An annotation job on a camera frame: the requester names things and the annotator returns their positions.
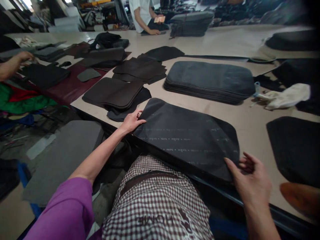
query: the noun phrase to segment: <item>right hand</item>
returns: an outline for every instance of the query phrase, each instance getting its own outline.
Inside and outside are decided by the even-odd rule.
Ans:
[[[235,187],[245,206],[262,207],[269,205],[272,184],[263,163],[249,153],[243,152],[240,169],[230,159],[225,162],[230,169]]]
[[[160,31],[157,29],[150,29],[150,31],[148,32],[150,35],[159,35]]]
[[[17,57],[21,63],[28,61],[28,60],[29,61],[34,60],[34,56],[31,53],[26,52],[26,51],[18,53],[15,57]]]
[[[144,119],[138,120],[141,113],[142,110],[137,109],[133,113],[128,114],[119,129],[128,134],[133,132],[140,124],[146,123],[147,121]]]

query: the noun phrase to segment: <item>red fabric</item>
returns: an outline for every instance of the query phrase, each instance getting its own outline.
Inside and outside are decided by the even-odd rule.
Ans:
[[[13,94],[10,96],[9,102],[20,102],[41,95],[36,91],[22,90],[20,88],[11,86],[10,84],[7,84],[7,86],[9,86],[13,91]]]

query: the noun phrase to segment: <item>beige paper surface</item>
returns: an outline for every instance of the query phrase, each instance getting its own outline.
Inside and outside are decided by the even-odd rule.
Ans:
[[[270,71],[274,68],[272,64],[265,65],[235,61],[180,57],[163,62],[163,65],[167,68],[167,74],[176,61],[203,61],[217,64],[232,64],[247,67],[251,70],[254,76]],[[105,76],[112,77],[112,75],[113,72],[110,71]],[[270,203],[282,208],[283,210],[295,216],[311,222],[310,219],[304,217],[294,208],[292,208],[280,193],[279,185],[281,183],[287,182],[287,180],[277,169],[266,128],[266,124],[274,119],[282,116],[291,116],[292,111],[295,108],[268,111],[263,109],[263,106],[259,105],[250,107],[252,104],[252,98],[245,100],[244,103],[239,106],[234,106],[183,94],[168,92],[163,89],[163,83],[164,79],[151,85],[145,84],[144,87],[150,90],[151,96],[154,98],[160,98],[170,104],[187,108],[193,111],[206,113],[232,124],[237,131],[240,151],[247,151],[255,155],[266,166],[273,184]],[[147,102],[148,101],[141,103],[137,108],[144,109]],[[117,123],[108,119],[106,116],[107,111],[105,109],[86,103],[81,99],[81,97],[74,101],[71,105],[106,123],[111,124],[112,126],[119,127],[121,125],[121,123]]]

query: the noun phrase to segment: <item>gray felt piece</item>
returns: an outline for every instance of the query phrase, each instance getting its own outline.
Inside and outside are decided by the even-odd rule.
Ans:
[[[96,78],[96,77],[100,77],[100,76],[101,76],[101,74],[98,73],[96,70],[89,68],[89,69],[86,69],[85,71],[83,71],[82,73],[80,73],[78,75],[78,79],[81,82],[86,82],[86,81],[90,80],[91,78]]]
[[[101,125],[93,121],[71,121],[60,131],[24,189],[23,200],[46,206],[57,187],[68,179],[103,138]]]

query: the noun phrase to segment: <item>checkered fabric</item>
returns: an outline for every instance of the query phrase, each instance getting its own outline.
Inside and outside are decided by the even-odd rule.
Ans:
[[[120,195],[126,182],[152,171],[176,175],[141,181]],[[213,239],[209,209],[191,181],[151,156],[139,156],[121,182],[103,239]]]

